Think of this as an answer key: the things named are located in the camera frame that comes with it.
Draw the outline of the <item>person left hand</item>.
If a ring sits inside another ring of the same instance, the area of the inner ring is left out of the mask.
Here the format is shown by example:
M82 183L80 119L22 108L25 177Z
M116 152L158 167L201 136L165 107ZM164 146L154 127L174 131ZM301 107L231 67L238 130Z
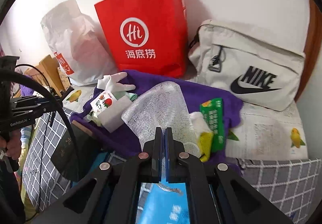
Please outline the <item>person left hand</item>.
M15 130L9 133L10 139L6 141L0 137L0 146L6 149L7 156L13 160L17 160L21 155L21 131Z

